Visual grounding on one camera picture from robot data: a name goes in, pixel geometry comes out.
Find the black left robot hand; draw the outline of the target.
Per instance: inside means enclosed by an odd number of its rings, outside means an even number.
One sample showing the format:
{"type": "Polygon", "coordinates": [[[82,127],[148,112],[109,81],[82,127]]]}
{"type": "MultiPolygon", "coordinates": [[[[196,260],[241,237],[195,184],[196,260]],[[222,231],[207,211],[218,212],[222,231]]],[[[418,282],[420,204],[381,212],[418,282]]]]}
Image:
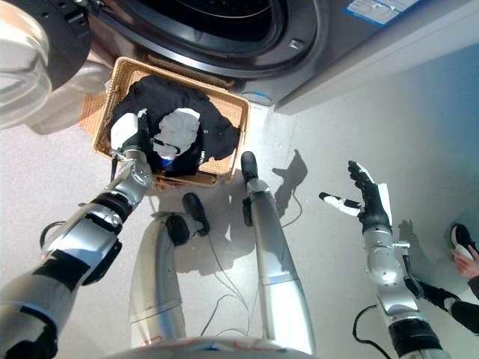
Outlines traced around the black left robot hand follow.
{"type": "Polygon", "coordinates": [[[137,113],[127,112],[121,115],[110,129],[110,142],[113,150],[125,150],[127,147],[139,147],[145,153],[156,151],[160,156],[176,156],[180,148],[174,146],[171,135],[167,135],[165,125],[170,114],[153,121],[153,134],[150,133],[150,116],[147,108],[137,113]]]}

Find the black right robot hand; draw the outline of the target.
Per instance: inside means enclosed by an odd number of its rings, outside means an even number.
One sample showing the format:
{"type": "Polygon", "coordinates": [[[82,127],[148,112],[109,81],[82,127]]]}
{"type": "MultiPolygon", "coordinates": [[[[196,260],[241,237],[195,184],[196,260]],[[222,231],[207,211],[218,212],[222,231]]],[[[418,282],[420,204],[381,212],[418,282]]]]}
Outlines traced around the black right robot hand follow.
{"type": "Polygon", "coordinates": [[[362,224],[362,231],[384,227],[392,231],[392,213],[388,186],[376,183],[368,170],[358,162],[348,161],[350,179],[362,195],[359,203],[326,192],[319,193],[319,199],[337,210],[352,217],[357,217],[362,224]]]}

